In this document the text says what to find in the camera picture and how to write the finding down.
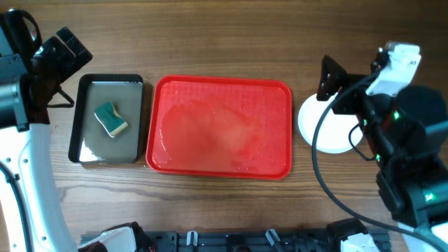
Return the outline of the white round plate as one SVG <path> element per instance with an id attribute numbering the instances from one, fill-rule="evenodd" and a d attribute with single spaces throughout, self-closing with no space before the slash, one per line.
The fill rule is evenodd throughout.
<path id="1" fill-rule="evenodd" d="M 328 101 L 318 101 L 316 94 L 313 94 L 300 107 L 297 126 L 303 139 L 309 145 L 312 145 L 314 132 L 322 113 L 334 98 L 335 96 L 332 96 Z M 329 154 L 352 150 L 349 133 L 357 124 L 358 119 L 355 115 L 338 115 L 329 110 L 319 130 L 316 149 Z"/>

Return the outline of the green yellow sponge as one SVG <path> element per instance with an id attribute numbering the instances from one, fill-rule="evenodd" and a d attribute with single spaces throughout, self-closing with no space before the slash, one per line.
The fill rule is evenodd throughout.
<path id="1" fill-rule="evenodd" d="M 116 137 L 129 126 L 111 101 L 98 106 L 94 110 L 94 116 L 111 138 Z"/>

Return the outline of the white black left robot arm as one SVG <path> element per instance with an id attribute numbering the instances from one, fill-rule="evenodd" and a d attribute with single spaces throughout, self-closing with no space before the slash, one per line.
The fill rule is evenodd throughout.
<path id="1" fill-rule="evenodd" d="M 1 206 L 12 251 L 154 251 L 138 223 L 103 231 L 85 244 L 71 237 L 50 161 L 54 95 L 92 59 L 67 28 L 43 40 L 25 10 L 1 14 Z"/>

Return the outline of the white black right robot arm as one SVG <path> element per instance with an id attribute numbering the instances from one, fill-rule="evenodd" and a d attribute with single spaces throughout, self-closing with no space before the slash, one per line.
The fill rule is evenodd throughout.
<path id="1" fill-rule="evenodd" d="M 420 48 L 388 42 L 368 75 L 348 73 L 333 58 L 321 62 L 316 98 L 326 113 L 354 116 L 379 171 L 379 196 L 411 251 L 447 250 L 447 168 L 439 158 L 447 140 L 441 93 L 412 79 Z"/>

